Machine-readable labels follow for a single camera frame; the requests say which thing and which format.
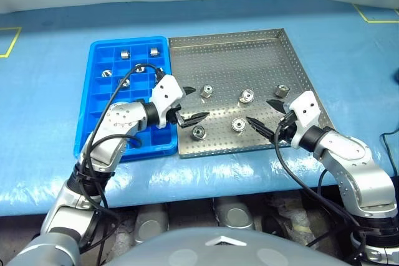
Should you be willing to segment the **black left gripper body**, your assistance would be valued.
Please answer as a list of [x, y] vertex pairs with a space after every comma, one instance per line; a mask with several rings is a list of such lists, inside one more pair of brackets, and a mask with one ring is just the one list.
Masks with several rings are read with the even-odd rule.
[[186, 128], [187, 122], [180, 115], [181, 105], [170, 108], [166, 113], [166, 120], [168, 123], [177, 124], [181, 128]]

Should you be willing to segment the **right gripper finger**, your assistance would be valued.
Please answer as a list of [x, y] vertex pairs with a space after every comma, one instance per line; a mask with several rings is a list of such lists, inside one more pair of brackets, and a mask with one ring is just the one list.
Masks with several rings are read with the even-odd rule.
[[265, 137], [269, 141], [274, 141], [274, 135], [275, 133], [269, 129], [268, 127], [265, 126], [264, 123], [259, 121], [258, 119], [252, 118], [247, 116], [246, 120], [250, 124], [250, 126], [255, 129], [256, 132], [258, 132], [260, 135]]
[[266, 102], [276, 111], [285, 114], [284, 102], [278, 99], [267, 99]]

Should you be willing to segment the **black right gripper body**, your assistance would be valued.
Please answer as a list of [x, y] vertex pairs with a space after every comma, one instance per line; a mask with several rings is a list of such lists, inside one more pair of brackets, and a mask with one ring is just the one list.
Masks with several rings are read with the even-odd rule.
[[277, 127], [279, 130], [276, 130], [274, 134], [274, 144], [276, 145], [281, 141], [290, 144], [295, 135], [295, 113], [289, 111], [281, 118]]

